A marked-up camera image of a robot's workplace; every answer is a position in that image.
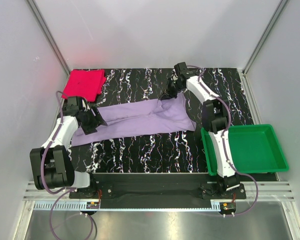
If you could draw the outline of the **lavender t shirt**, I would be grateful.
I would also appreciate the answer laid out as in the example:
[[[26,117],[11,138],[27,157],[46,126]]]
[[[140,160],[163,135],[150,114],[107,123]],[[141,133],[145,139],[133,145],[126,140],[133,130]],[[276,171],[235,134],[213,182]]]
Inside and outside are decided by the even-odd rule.
[[[96,132],[84,134],[79,128],[71,139],[73,147],[104,140],[194,131],[196,123],[186,111],[186,98],[178,93],[167,100],[150,99],[138,102],[99,107],[97,109],[106,125]]]

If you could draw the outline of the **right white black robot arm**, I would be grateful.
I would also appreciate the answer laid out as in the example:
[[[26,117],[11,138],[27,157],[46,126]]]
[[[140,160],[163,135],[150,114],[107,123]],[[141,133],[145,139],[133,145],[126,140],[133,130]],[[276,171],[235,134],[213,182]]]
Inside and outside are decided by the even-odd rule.
[[[183,90],[192,92],[202,104],[201,124],[209,133],[217,161],[217,192],[220,197],[229,198],[240,186],[229,143],[229,106],[203,82],[201,74],[189,69],[185,62],[180,62],[174,66],[174,73],[167,80],[159,99],[176,98]]]

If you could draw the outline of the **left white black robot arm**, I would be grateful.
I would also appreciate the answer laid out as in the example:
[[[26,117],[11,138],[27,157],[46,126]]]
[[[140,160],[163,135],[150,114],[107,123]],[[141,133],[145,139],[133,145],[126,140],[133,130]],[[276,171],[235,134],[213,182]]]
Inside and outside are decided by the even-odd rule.
[[[89,135],[96,133],[102,125],[106,122],[96,107],[90,107],[83,97],[68,97],[48,140],[30,151],[36,189],[51,195],[70,189],[77,198],[93,198],[98,193],[97,182],[91,173],[74,170],[68,147],[77,130]]]

